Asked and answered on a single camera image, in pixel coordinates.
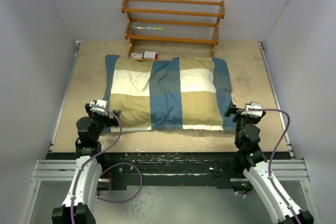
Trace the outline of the blue tan white checked pillowcase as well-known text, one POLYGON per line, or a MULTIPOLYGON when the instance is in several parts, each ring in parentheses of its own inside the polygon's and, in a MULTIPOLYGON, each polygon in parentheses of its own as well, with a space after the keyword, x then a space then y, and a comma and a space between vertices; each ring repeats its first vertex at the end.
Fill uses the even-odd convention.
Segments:
POLYGON ((207 130, 233 132, 225 112, 232 85, 225 60, 175 57, 135 61, 106 55, 104 99, 119 111, 124 131, 207 130))

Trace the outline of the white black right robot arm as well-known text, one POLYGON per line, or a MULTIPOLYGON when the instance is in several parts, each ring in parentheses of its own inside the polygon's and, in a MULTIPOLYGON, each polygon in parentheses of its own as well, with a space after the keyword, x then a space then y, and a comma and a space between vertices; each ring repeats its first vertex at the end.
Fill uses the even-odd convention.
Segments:
POLYGON ((238 177, 248 179, 266 207, 271 222, 314 223, 310 211, 302 210, 295 203, 271 168, 275 152, 288 131, 289 114, 281 109, 264 109, 263 105, 257 102, 247 103, 243 109, 231 102, 224 116, 233 116, 232 121, 236 124, 235 146, 238 148, 238 152, 236 153, 237 162, 233 166, 234 173, 238 177), (257 127, 267 112, 279 112, 287 117, 286 127, 270 158, 267 158, 259 147, 260 129, 257 127))

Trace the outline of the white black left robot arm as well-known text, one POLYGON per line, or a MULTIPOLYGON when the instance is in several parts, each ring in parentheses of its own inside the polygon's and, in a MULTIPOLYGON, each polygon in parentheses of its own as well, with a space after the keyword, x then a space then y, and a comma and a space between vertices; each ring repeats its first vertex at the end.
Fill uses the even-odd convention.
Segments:
POLYGON ((108 172, 107 163, 101 161, 103 151, 98 141, 107 127, 120 126, 120 111, 108 110, 109 102, 93 100, 85 105, 87 117, 77 123, 76 168, 65 200, 54 208, 52 223, 95 223, 93 201, 99 178, 108 172))

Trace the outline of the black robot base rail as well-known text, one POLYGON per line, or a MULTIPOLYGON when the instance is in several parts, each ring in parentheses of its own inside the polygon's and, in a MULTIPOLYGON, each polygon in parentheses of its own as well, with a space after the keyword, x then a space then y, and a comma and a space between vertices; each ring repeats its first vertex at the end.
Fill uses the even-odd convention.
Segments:
POLYGON ((144 186, 210 186, 226 189, 230 179, 242 178, 234 152, 105 153, 103 169, 117 164, 104 178, 112 189, 125 190, 140 182, 144 186))

